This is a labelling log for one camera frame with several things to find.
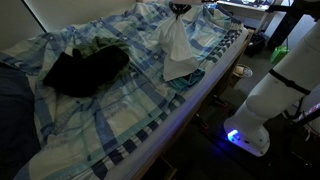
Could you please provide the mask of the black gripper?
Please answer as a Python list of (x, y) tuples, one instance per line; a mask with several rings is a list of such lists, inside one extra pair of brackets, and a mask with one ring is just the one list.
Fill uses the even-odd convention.
[(187, 4), (176, 4), (173, 2), (169, 3), (169, 7), (174, 13), (175, 19), (178, 19), (178, 16), (184, 15), (187, 11), (191, 9), (190, 5)]

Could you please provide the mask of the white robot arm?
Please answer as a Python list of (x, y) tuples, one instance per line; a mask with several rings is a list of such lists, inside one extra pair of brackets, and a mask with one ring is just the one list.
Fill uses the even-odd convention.
[(263, 124), (320, 84), (320, 21), (251, 90), (223, 124), (229, 142), (261, 157), (270, 147)]

